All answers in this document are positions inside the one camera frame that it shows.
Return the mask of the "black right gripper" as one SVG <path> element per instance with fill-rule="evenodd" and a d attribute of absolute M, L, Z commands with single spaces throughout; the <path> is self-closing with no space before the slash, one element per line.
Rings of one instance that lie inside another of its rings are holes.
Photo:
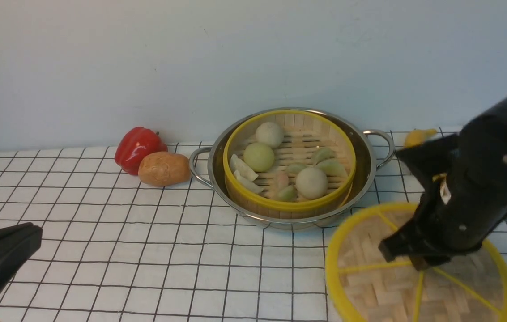
<path fill-rule="evenodd" d="M 507 218 L 507 116 L 479 116 L 458 135 L 452 169 L 434 178 L 414 219 L 380 241 L 386 262 L 407 257 L 417 271 L 446 264 Z"/>

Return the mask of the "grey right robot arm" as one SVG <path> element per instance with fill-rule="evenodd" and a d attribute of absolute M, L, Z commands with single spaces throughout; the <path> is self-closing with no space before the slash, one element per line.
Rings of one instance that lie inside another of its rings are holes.
<path fill-rule="evenodd" d="M 458 134 L 395 155 L 424 188 L 413 217 L 379 244 L 388 262 L 407 256 L 417 270 L 480 250 L 507 220 L 507 98 Z"/>

